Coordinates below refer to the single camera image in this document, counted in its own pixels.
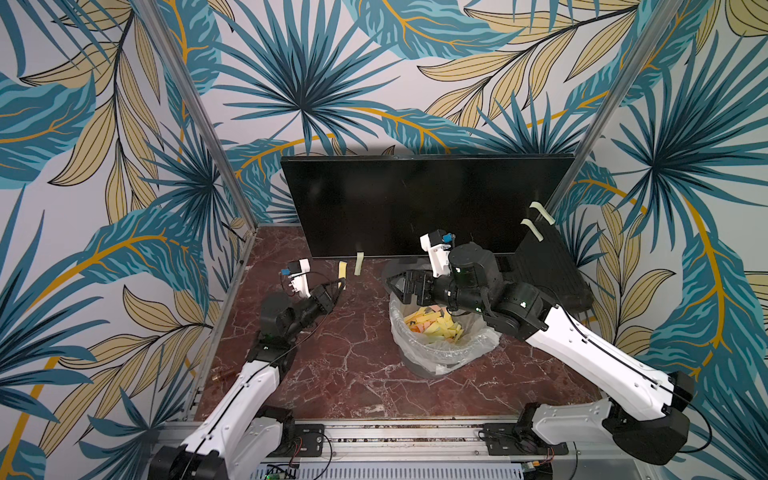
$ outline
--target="trash can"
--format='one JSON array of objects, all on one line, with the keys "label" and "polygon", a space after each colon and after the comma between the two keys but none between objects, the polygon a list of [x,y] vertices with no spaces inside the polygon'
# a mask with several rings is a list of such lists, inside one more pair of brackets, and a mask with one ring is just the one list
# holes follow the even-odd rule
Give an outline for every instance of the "trash can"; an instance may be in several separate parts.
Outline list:
[{"label": "trash can", "polygon": [[418,308],[415,300],[403,305],[394,294],[390,295],[392,337],[400,348],[403,364],[417,376],[436,379],[448,375],[498,346],[501,333],[488,326],[479,313],[453,317],[453,321],[460,323],[464,329],[464,334],[456,343],[445,340],[430,343],[427,335],[414,333],[406,325],[405,318]]}]

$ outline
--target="black monitor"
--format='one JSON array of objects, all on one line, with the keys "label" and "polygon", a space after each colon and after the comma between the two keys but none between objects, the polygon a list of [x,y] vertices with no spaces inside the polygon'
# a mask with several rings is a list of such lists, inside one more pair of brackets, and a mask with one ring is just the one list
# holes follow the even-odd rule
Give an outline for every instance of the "black monitor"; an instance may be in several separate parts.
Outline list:
[{"label": "black monitor", "polygon": [[285,157],[283,172],[313,258],[412,257],[437,229],[514,253],[573,155]]}]

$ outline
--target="tropical leaf wallpaper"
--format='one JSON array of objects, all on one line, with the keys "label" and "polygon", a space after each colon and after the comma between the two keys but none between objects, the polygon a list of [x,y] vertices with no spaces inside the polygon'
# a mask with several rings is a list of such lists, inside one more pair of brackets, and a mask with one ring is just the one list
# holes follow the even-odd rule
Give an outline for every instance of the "tropical leaf wallpaper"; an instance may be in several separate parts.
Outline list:
[{"label": "tropical leaf wallpaper", "polygon": [[[204,93],[214,10],[161,10]],[[140,478],[247,227],[130,2],[0,17],[0,478]]]},{"label": "tropical leaf wallpaper", "polygon": [[683,2],[558,211],[585,323],[696,380],[713,441],[668,478],[768,478],[766,35],[765,2]]},{"label": "tropical leaf wallpaper", "polygon": [[[662,0],[157,0],[261,223],[283,155],[572,153]],[[0,480],[140,478],[246,223],[124,0],[0,2]],[[583,319],[768,478],[768,4],[685,0],[554,212]],[[707,437],[702,419],[690,444]]]},{"label": "tropical leaf wallpaper", "polygon": [[[658,3],[229,0],[203,101],[253,214],[295,223],[282,155],[574,152]],[[669,478],[768,478],[766,34],[765,1],[682,2],[555,212],[585,324],[697,381],[714,440]]]}]

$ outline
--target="black cable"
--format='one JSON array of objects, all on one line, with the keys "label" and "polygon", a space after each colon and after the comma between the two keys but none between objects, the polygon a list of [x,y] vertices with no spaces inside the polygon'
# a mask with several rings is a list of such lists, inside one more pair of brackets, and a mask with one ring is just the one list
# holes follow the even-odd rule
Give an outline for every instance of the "black cable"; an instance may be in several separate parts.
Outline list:
[{"label": "black cable", "polygon": [[552,294],[554,295],[554,297],[557,300],[558,304],[560,304],[560,307],[563,309],[563,313],[565,313],[566,317],[568,318],[568,321],[571,322],[571,325],[574,327],[574,329],[576,329],[576,331],[579,332],[579,335],[584,337],[584,339],[586,339],[589,343],[591,343],[592,345],[596,346],[600,351],[602,351],[602,353],[605,353],[606,355],[610,356],[612,359],[616,360],[621,365],[626,366],[627,368],[629,368],[633,372],[637,373],[639,376],[643,377],[647,381],[653,383],[654,385],[656,385],[658,387],[661,387],[661,389],[664,390],[665,392],[669,392],[673,396],[676,396],[678,399],[683,400],[689,407],[694,409],[696,411],[696,413],[699,414],[699,416],[704,420],[704,423],[707,424],[707,431],[708,431],[707,435],[708,435],[709,438],[704,443],[704,445],[702,445],[701,447],[699,447],[697,449],[693,449],[693,450],[678,450],[677,453],[696,453],[696,452],[701,452],[706,447],[710,446],[710,443],[712,443],[712,438],[713,438],[712,425],[710,424],[710,421],[707,419],[707,417],[704,416],[704,414],[701,412],[701,410],[699,410],[693,403],[689,402],[688,399],[686,399],[685,397],[683,397],[679,393],[675,393],[672,390],[669,390],[667,387],[661,385],[656,380],[650,378],[649,376],[646,376],[640,370],[635,369],[632,365],[629,365],[624,360],[616,357],[613,353],[608,352],[606,349],[604,349],[603,347],[599,346],[597,343],[593,342],[591,338],[589,338],[584,332],[582,332],[576,326],[576,323],[574,322],[574,320],[571,317],[571,315],[568,312],[566,312],[565,308],[562,306],[562,301],[560,300],[560,297],[557,295],[557,293],[553,289],[549,288],[548,286],[543,286],[543,285],[534,285],[534,286],[537,287],[537,288],[542,288],[543,287],[543,288],[549,290],[550,292],[552,292]]},{"label": "black cable", "polygon": [[574,464],[574,471],[571,473],[571,476],[568,478],[568,480],[574,480],[574,477],[576,476],[576,472],[578,472],[578,449],[576,449],[576,442],[574,443],[574,452],[576,453],[576,463]]},{"label": "black cable", "polygon": [[[346,279],[344,279],[344,278],[340,278],[340,279],[338,279],[338,280],[334,280],[334,281],[332,281],[332,282],[330,282],[330,283],[321,283],[320,285],[323,285],[323,286],[325,286],[325,285],[330,285],[330,284],[336,284],[336,285],[337,285],[337,287],[336,287],[336,295],[335,295],[335,297],[334,297],[334,298],[331,298],[331,302],[333,302],[333,305],[334,305],[334,307],[335,307],[335,306],[336,306],[336,304],[337,304],[337,302],[339,301],[339,298],[341,297],[341,292],[342,292],[342,290],[344,290],[344,286],[346,285]],[[265,369],[265,368],[267,368],[267,367],[270,367],[270,366],[272,366],[272,365],[273,365],[275,362],[277,362],[278,360],[282,359],[284,356],[288,355],[288,354],[289,354],[289,353],[291,353],[293,350],[295,350],[295,349],[299,348],[299,346],[300,346],[302,343],[306,342],[306,341],[307,341],[307,340],[308,340],[308,339],[309,339],[309,338],[310,338],[312,335],[314,335],[314,334],[315,334],[315,332],[316,332],[317,330],[319,330],[319,328],[320,328],[321,326],[323,326],[323,323],[326,321],[326,319],[328,318],[328,315],[329,315],[329,314],[330,314],[330,312],[328,312],[328,313],[326,313],[325,315],[323,315],[323,318],[322,318],[322,319],[321,319],[321,320],[320,320],[320,321],[317,323],[317,326],[315,327],[315,329],[314,329],[314,330],[312,330],[312,331],[310,332],[310,334],[309,334],[309,335],[305,336],[304,338],[302,338],[301,340],[299,340],[298,342],[296,342],[296,345],[294,345],[294,346],[290,347],[290,348],[289,348],[288,350],[286,350],[284,353],[280,354],[280,355],[279,355],[277,358],[275,358],[275,360],[272,360],[271,362],[267,363],[265,366],[263,366],[263,367],[261,367],[260,369],[258,369],[258,370],[257,370],[256,372],[254,372],[254,373],[253,373],[253,374],[252,374],[250,377],[248,377],[248,380],[246,380],[244,383],[248,383],[248,382],[250,382],[250,381],[253,379],[253,377],[254,377],[254,376],[256,376],[256,375],[258,375],[258,374],[259,374],[259,373],[260,373],[262,370],[264,370],[264,369]],[[244,387],[243,387],[243,385],[241,385],[241,386],[240,386],[240,389],[239,389],[239,390],[237,390],[237,393],[235,393],[235,394],[234,394],[234,396],[232,397],[232,399],[230,400],[230,402],[229,402],[229,403],[227,403],[227,406],[224,408],[224,410],[222,411],[221,415],[219,415],[219,417],[216,419],[216,422],[214,422],[214,424],[213,424],[213,425],[210,427],[210,430],[208,430],[208,435],[209,435],[209,434],[210,434],[210,433],[211,433],[211,432],[212,432],[212,431],[213,431],[213,430],[214,430],[214,429],[217,427],[217,425],[219,425],[219,422],[220,422],[220,421],[221,421],[221,419],[224,417],[224,415],[227,413],[227,410],[229,410],[229,408],[232,406],[232,402],[234,402],[234,401],[235,401],[235,399],[237,398],[237,396],[240,394],[240,392],[242,392],[242,391],[243,391],[243,388],[244,388]],[[200,447],[203,445],[203,443],[204,443],[204,442],[205,442],[205,439],[203,439],[203,441],[202,441],[202,442],[201,442],[201,443],[200,443],[200,444],[197,446],[197,449],[195,449],[195,453],[197,453],[197,450],[198,450],[198,449],[200,449]]]},{"label": "black cable", "polygon": [[283,293],[285,293],[287,296],[294,296],[294,295],[296,295],[296,292],[293,292],[293,293],[288,293],[287,292],[286,285],[285,285],[285,279],[286,278],[289,278],[289,279],[293,280],[294,278],[298,278],[298,277],[304,276],[304,275],[309,275],[310,273],[314,273],[315,275],[320,275],[322,278],[324,278],[326,280],[326,283],[324,283],[323,285],[330,285],[330,284],[334,283],[324,273],[317,272],[315,270],[310,270],[308,272],[298,273],[296,275],[283,275],[283,273],[280,272],[280,287],[283,288]]},{"label": "black cable", "polygon": [[293,473],[287,472],[286,470],[284,470],[284,469],[283,469],[282,467],[280,467],[279,465],[274,465],[273,463],[269,463],[269,464],[267,464],[266,466],[268,466],[268,467],[272,468],[273,470],[274,470],[274,469],[276,469],[276,470],[279,470],[279,471],[280,471],[280,472],[282,472],[283,474],[285,474],[285,475],[288,475],[288,478],[291,478],[291,479],[294,479],[294,480],[295,480],[295,478],[296,478],[296,476],[295,476]]},{"label": "black cable", "polygon": [[322,472],[320,472],[320,475],[316,476],[312,480],[317,480],[318,478],[325,475],[326,472],[328,471],[328,467],[331,466],[331,460],[333,460],[333,445],[331,445],[331,439],[329,439],[325,433],[321,433],[320,435],[322,435],[325,438],[325,440],[328,440],[328,448],[331,449],[331,455],[328,457],[328,463],[326,463],[326,467],[323,469]]}]

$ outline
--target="cable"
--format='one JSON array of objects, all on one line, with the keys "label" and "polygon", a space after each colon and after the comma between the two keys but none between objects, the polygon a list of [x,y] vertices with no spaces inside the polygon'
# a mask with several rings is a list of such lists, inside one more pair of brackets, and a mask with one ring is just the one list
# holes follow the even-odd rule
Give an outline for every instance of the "cable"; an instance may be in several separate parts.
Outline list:
[{"label": "cable", "polygon": [[[334,284],[334,283],[335,283],[335,284],[339,284],[339,285],[336,287],[336,295],[335,295],[335,297],[334,297],[334,298],[331,298],[331,302],[333,302],[333,306],[334,306],[334,308],[335,308],[335,307],[336,307],[336,304],[337,304],[337,303],[338,303],[338,301],[339,301],[339,298],[341,297],[341,292],[344,290],[344,286],[346,285],[346,279],[340,278],[340,279],[338,279],[338,280],[334,280],[334,281],[332,281],[332,282],[329,282],[329,283],[321,283],[320,285],[323,285],[323,286],[325,286],[325,285],[332,285],[332,284]],[[213,431],[213,430],[214,430],[214,429],[217,427],[217,425],[219,425],[219,422],[220,422],[220,421],[221,421],[221,419],[224,417],[224,415],[227,413],[227,410],[229,410],[229,408],[232,406],[232,403],[235,401],[235,399],[236,399],[236,398],[237,398],[237,396],[240,394],[240,392],[242,392],[242,391],[243,391],[243,388],[244,388],[244,387],[243,387],[243,385],[244,385],[245,383],[248,383],[248,382],[250,382],[250,381],[253,379],[253,377],[254,377],[254,376],[258,375],[258,374],[259,374],[259,373],[260,373],[262,370],[264,370],[265,368],[267,368],[267,367],[269,367],[269,366],[272,366],[272,365],[273,365],[275,362],[277,362],[277,361],[281,360],[281,359],[282,359],[284,356],[288,355],[288,354],[289,354],[289,353],[291,353],[293,350],[295,350],[295,349],[299,348],[299,346],[300,346],[302,343],[306,342],[306,341],[307,341],[307,340],[308,340],[308,339],[309,339],[309,338],[310,338],[312,335],[314,335],[314,334],[315,334],[315,332],[316,332],[317,330],[319,330],[319,329],[320,329],[320,327],[321,327],[321,326],[323,326],[323,323],[325,323],[325,321],[326,321],[326,319],[328,318],[328,315],[329,315],[329,314],[330,314],[330,312],[328,312],[328,313],[326,313],[325,315],[323,315],[323,318],[322,318],[322,319],[321,319],[321,320],[320,320],[320,321],[317,323],[317,326],[315,327],[315,329],[314,329],[314,330],[312,330],[312,331],[310,332],[310,334],[309,334],[309,335],[305,336],[304,338],[302,338],[301,340],[299,340],[298,342],[296,342],[296,345],[294,345],[294,346],[290,347],[290,348],[289,348],[288,350],[286,350],[284,353],[280,354],[280,355],[279,355],[277,358],[275,358],[275,360],[272,360],[271,362],[267,363],[265,366],[261,367],[261,368],[260,368],[260,369],[258,369],[256,372],[254,372],[253,374],[251,374],[251,376],[250,376],[250,377],[248,377],[248,380],[246,380],[245,382],[243,382],[243,384],[241,384],[241,385],[240,385],[240,389],[239,389],[239,390],[237,390],[237,393],[235,393],[235,394],[232,396],[232,399],[230,400],[230,402],[229,402],[229,403],[227,403],[227,406],[226,406],[226,407],[224,407],[224,410],[222,411],[221,415],[219,415],[219,417],[216,419],[216,422],[214,422],[214,424],[213,424],[213,425],[210,427],[210,430],[208,430],[208,435],[209,435],[209,434],[210,434],[210,433],[211,433],[211,432],[212,432],[212,431]],[[202,441],[202,442],[201,442],[201,443],[200,443],[200,444],[197,446],[197,449],[195,449],[195,453],[197,453],[197,450],[198,450],[198,449],[199,449],[199,448],[200,448],[200,447],[203,445],[203,443],[204,443],[204,442],[205,442],[205,439],[203,439],[203,441]]]},{"label": "cable", "polygon": [[283,474],[288,475],[288,478],[291,478],[291,479],[295,479],[296,478],[296,476],[293,473],[288,472],[287,470],[283,469],[283,467],[281,467],[279,465],[274,465],[273,463],[269,463],[266,466],[270,467],[272,470],[279,470]]},{"label": "cable", "polygon": [[576,472],[578,472],[578,449],[576,448],[576,442],[574,443],[574,452],[576,452],[576,463],[574,463],[574,471],[571,473],[571,476],[568,477],[568,480],[574,480],[574,477],[576,476]]},{"label": "cable", "polygon": [[330,457],[328,457],[328,463],[326,463],[326,467],[323,469],[322,472],[320,472],[320,475],[316,476],[312,480],[317,480],[318,478],[320,478],[323,475],[325,475],[326,472],[328,471],[328,467],[331,466],[331,460],[333,460],[333,445],[331,444],[331,439],[329,439],[328,436],[325,433],[321,433],[320,435],[322,435],[325,438],[325,440],[328,440],[328,448],[331,449],[331,455],[330,455]]},{"label": "cable", "polygon": [[287,296],[294,296],[294,295],[296,295],[296,292],[288,293],[288,291],[286,290],[286,285],[285,285],[285,279],[286,278],[289,278],[289,279],[293,280],[294,278],[298,278],[298,277],[304,276],[304,275],[309,275],[310,273],[314,273],[315,275],[320,275],[322,278],[324,278],[326,280],[326,283],[323,283],[323,285],[330,285],[330,284],[334,283],[331,279],[329,279],[325,275],[325,273],[317,272],[315,270],[310,270],[308,272],[297,273],[296,275],[283,275],[282,272],[279,272],[278,274],[280,275],[280,286],[283,288],[283,293],[285,293]]},{"label": "cable", "polygon": [[622,360],[622,359],[618,358],[617,356],[615,356],[613,353],[608,352],[606,349],[604,349],[603,347],[599,346],[596,342],[594,342],[591,338],[589,338],[584,332],[582,332],[581,329],[579,329],[579,327],[576,326],[576,323],[574,322],[573,318],[571,317],[570,314],[568,314],[568,312],[565,312],[565,309],[563,309],[563,312],[565,313],[565,316],[568,318],[568,321],[571,322],[571,325],[574,327],[574,329],[576,329],[576,331],[579,332],[579,335],[584,337],[584,339],[587,340],[592,345],[596,346],[600,351],[602,351],[602,353],[605,353],[606,355],[610,356],[612,359],[616,360],[621,365],[626,366],[627,368],[629,368],[633,372],[637,373],[639,376],[643,377],[647,381],[649,381],[649,382],[653,383],[654,385],[660,387],[665,392],[669,392],[673,396],[676,396],[678,399],[683,400],[687,404],[687,406],[689,406],[693,410],[695,410],[696,413],[698,413],[701,416],[701,418],[704,419],[704,423],[707,424],[707,431],[708,431],[707,434],[709,436],[709,438],[704,443],[704,445],[702,445],[701,447],[699,447],[697,449],[693,449],[693,450],[678,450],[677,453],[696,453],[696,452],[701,452],[706,447],[710,446],[710,443],[712,443],[712,438],[713,438],[712,425],[710,424],[710,421],[707,419],[707,417],[704,416],[704,414],[701,412],[701,410],[699,410],[693,403],[691,403],[688,399],[686,399],[685,397],[683,397],[679,393],[675,393],[674,391],[669,390],[667,387],[661,385],[656,380],[654,380],[651,377],[645,375],[640,370],[634,368],[632,365],[629,365],[624,360]]},{"label": "cable", "polygon": [[296,468],[296,467],[294,467],[294,466],[293,466],[293,459],[296,457],[296,455],[298,455],[298,453],[299,453],[299,450],[301,450],[301,445],[303,445],[303,444],[304,444],[304,439],[302,439],[301,437],[299,437],[299,442],[298,442],[298,443],[296,443],[296,450],[294,450],[294,451],[293,451],[293,456],[292,456],[292,457],[290,458],[290,460],[288,461],[288,466],[289,466],[289,467],[291,467],[291,468]]}]

